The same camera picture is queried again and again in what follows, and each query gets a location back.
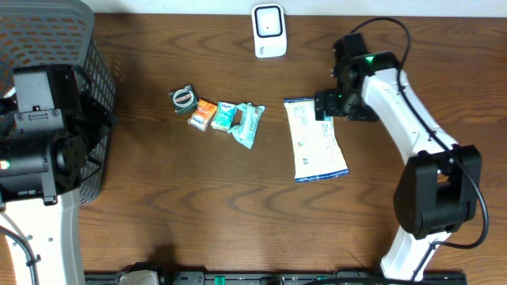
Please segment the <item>large yellow snack bag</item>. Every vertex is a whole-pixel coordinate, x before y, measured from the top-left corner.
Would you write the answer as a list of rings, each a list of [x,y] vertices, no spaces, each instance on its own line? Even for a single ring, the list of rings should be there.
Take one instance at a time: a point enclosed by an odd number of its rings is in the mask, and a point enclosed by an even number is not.
[[[339,147],[334,119],[317,120],[311,97],[284,100],[295,160],[295,182],[311,182],[349,174]]]

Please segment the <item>light green snack packet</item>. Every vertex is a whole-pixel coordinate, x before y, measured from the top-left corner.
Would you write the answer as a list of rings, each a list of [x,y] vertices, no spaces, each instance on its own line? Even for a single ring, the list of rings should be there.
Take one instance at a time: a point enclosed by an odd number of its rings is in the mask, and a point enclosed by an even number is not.
[[[241,103],[237,106],[237,110],[242,113],[240,123],[232,126],[227,133],[232,134],[237,142],[251,149],[257,134],[258,124],[265,111],[265,106]]]

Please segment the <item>teal candy packet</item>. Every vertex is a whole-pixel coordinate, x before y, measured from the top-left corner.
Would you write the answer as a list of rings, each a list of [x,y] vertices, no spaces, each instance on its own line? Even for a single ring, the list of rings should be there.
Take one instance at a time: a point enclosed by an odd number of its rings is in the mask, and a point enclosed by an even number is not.
[[[220,101],[217,104],[217,111],[211,122],[211,127],[214,130],[228,131],[232,126],[236,112],[236,104]]]

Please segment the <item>orange candy packet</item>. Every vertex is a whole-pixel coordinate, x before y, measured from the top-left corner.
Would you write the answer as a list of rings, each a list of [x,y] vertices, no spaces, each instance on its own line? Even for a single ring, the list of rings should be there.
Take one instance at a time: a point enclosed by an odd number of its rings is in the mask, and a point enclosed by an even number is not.
[[[206,131],[208,124],[215,115],[216,111],[216,104],[199,99],[196,111],[188,119],[188,124],[200,131]]]

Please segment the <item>black round-logo snack packet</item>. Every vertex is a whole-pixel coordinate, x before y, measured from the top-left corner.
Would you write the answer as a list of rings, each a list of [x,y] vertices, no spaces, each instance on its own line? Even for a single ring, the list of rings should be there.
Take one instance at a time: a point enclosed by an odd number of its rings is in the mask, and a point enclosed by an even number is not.
[[[178,115],[194,112],[197,108],[199,97],[191,84],[170,91],[169,96]]]

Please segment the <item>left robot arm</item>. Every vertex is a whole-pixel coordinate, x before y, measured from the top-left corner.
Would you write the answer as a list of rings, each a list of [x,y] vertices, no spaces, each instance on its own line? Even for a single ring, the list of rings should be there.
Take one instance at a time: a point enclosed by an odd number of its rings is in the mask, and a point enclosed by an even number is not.
[[[78,240],[80,188],[97,175],[93,150],[116,118],[93,97],[79,65],[18,67],[16,108],[1,121],[1,232],[19,284],[84,284]]]

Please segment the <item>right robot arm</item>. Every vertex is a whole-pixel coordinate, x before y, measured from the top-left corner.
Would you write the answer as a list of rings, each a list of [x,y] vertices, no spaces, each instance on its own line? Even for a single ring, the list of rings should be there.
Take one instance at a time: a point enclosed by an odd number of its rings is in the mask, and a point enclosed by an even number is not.
[[[387,279],[421,281],[436,250],[475,216],[482,158],[462,146],[429,114],[390,51],[372,53],[358,32],[333,45],[336,89],[315,94],[315,118],[380,121],[404,170],[393,204],[398,232],[380,268]]]

